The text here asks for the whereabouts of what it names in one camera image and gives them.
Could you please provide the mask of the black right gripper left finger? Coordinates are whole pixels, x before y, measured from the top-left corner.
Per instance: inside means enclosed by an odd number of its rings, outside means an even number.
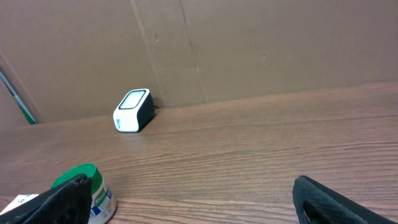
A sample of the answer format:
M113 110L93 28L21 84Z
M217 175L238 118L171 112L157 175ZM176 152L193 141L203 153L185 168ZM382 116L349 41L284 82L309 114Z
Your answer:
M1 215L5 224L87 224L93 179L78 174Z

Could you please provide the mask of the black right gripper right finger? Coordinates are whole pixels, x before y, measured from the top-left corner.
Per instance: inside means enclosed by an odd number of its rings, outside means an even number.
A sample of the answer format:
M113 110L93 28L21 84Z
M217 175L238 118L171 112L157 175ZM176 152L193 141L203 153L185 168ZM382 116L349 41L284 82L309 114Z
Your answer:
M305 175L292 196L300 224L395 224Z

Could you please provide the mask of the green lid jar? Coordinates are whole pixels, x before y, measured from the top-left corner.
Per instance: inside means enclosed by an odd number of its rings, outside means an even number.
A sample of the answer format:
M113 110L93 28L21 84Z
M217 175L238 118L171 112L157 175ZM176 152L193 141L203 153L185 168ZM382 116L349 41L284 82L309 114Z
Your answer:
M85 174L93 180L91 186L92 203L88 224L107 223L116 211L116 198L113 196L109 185L103 179L101 172L94 164L80 164L66 171L55 180L51 188L57 187L78 174Z

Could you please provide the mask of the white barcode scanner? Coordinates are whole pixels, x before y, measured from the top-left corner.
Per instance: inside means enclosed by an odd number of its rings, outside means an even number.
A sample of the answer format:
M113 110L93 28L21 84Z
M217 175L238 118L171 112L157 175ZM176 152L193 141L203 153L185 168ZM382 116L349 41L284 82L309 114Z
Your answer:
M150 90L129 91L113 112L116 129L122 133L142 130L155 116L155 103Z

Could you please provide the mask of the green and white pole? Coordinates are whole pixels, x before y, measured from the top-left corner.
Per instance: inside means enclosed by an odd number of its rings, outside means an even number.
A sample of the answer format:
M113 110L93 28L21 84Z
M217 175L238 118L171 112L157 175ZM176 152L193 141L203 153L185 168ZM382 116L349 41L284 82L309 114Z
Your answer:
M3 74L3 72L1 72L1 80L3 81L3 83L6 85L7 89L9 90L9 92L11 93L12 97L15 99L18 107L20 108L20 110L22 111L23 115L25 116L27 122L29 124L37 124L37 121L35 120L35 118L33 117L33 115L31 114L31 112L29 111L29 109L26 107L25 103L21 100L21 98L19 97L19 95L17 94L17 91L15 91L14 87L11 85L11 83L9 82L9 80L6 78L6 76Z

